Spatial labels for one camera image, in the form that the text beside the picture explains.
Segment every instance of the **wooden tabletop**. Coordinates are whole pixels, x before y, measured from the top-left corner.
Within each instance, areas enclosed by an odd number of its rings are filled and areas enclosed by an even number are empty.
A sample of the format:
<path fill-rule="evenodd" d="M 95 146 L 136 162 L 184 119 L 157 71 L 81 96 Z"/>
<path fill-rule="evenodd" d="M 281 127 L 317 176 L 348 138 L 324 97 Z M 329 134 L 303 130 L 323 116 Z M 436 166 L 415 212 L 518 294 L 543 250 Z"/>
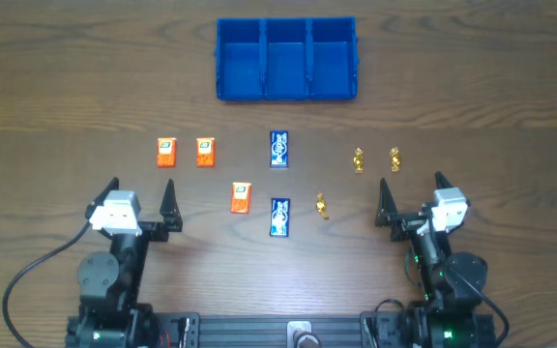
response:
<path fill-rule="evenodd" d="M 357 18 L 358 98 L 217 100 L 217 17 L 309 15 Z M 290 131 L 285 171 L 268 167 L 274 129 Z M 176 169 L 156 167 L 161 136 L 178 139 Z M 216 138 L 214 169 L 195 167 L 203 136 Z M 557 1 L 0 1 L 0 347 L 17 346 L 1 314 L 8 282 L 77 233 L 113 176 L 145 219 L 173 178 L 184 218 L 150 246 L 141 302 L 358 314 L 422 298 L 403 273 L 409 244 L 373 218 L 382 177 L 417 210 L 437 170 L 472 201 L 451 244 L 488 262 L 484 292 L 511 321 L 504 346 L 557 345 Z M 247 216 L 229 212 L 235 181 L 252 183 Z M 291 198 L 288 239 L 268 235 L 273 196 Z M 97 250 L 108 240 L 88 233 L 17 285 L 11 314 L 30 342 L 63 345 L 76 268 Z"/>

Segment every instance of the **blue snack package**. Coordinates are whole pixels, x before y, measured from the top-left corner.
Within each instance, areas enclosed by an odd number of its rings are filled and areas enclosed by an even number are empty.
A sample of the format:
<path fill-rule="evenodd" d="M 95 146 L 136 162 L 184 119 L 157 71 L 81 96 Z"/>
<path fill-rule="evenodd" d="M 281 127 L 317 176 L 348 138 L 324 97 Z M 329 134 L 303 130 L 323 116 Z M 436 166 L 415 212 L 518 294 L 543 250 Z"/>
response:
<path fill-rule="evenodd" d="M 289 237 L 289 198 L 272 198 L 270 237 Z"/>
<path fill-rule="evenodd" d="M 270 167 L 289 167 L 289 147 L 287 130 L 270 131 Z"/>

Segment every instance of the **gold candy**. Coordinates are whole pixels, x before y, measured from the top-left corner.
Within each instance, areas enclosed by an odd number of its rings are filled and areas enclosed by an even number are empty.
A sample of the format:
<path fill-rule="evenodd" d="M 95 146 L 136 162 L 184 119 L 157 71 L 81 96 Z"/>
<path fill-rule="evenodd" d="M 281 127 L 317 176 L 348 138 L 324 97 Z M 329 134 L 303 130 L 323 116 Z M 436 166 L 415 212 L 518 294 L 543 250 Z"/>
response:
<path fill-rule="evenodd" d="M 354 166 L 356 167 L 356 174 L 363 174 L 363 165 L 365 159 L 363 158 L 363 149 L 356 148 L 356 157 L 354 158 Z"/>
<path fill-rule="evenodd" d="M 401 154 L 398 152 L 397 147 L 391 149 L 391 164 L 393 165 L 391 170 L 397 172 L 398 167 L 401 165 Z"/>
<path fill-rule="evenodd" d="M 317 193 L 317 204 L 315 204 L 315 208 L 317 208 L 317 212 L 321 214 L 321 217 L 328 219 L 328 216 L 326 215 L 326 200 L 324 199 L 324 194 L 322 192 Z"/>

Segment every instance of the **plastic container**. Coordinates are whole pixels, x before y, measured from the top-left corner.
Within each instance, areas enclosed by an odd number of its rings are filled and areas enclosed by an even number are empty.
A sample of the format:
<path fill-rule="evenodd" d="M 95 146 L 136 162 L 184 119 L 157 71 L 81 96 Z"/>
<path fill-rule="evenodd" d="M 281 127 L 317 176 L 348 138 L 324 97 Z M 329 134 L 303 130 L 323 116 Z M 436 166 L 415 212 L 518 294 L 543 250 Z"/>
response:
<path fill-rule="evenodd" d="M 223 101 L 351 100 L 358 93 L 354 17 L 220 18 Z"/>

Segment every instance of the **blue tray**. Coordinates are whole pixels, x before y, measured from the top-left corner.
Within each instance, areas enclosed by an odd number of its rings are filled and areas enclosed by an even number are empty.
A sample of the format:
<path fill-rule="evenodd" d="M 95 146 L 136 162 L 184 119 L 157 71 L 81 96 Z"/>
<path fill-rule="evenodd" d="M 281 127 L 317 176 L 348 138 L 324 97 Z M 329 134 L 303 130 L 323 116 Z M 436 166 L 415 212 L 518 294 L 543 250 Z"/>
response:
<path fill-rule="evenodd" d="M 220 18 L 223 101 L 350 100 L 358 93 L 354 17 Z"/>

